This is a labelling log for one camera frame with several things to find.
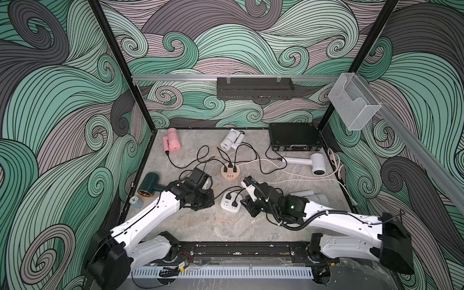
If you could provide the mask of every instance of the white power strip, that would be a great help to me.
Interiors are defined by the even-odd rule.
[[[227,194],[230,193],[232,198],[231,199],[227,199]],[[237,206],[232,206],[232,203],[235,199],[235,196],[237,196],[237,199],[235,200],[237,202]],[[242,200],[242,196],[238,193],[235,193],[235,192],[230,192],[230,191],[226,191],[223,195],[222,195],[222,200],[221,200],[221,208],[223,208],[224,210],[228,211],[228,212],[231,212],[231,213],[238,213],[238,210],[240,209],[240,207],[242,206],[240,204],[240,201]]]

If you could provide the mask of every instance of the white hair dryer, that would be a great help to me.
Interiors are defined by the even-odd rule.
[[[237,149],[245,138],[245,134],[235,129],[231,129],[227,136],[221,142],[221,148],[225,151],[229,151],[230,148]]]
[[[282,158],[279,158],[279,160],[282,160],[282,162],[287,161],[287,163],[294,163],[294,164],[303,164],[303,165],[311,165],[312,166],[312,172],[315,175],[323,175],[326,173],[326,168],[325,168],[325,159],[324,155],[321,153],[313,153],[311,156],[308,158],[296,158],[296,157],[284,157],[285,160]]]

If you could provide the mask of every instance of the pink hair dryer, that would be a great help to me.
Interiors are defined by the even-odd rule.
[[[164,152],[167,154],[169,151],[180,149],[179,135],[175,128],[168,129],[168,135],[163,137]]]

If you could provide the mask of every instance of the black case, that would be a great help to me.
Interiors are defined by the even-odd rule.
[[[319,132],[310,123],[269,124],[271,147],[274,151],[319,151]]]

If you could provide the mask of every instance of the dark green hair dryer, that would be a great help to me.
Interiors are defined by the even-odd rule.
[[[160,176],[155,172],[148,172],[137,192],[140,195],[152,197],[155,191],[163,191],[166,186],[158,184]]]

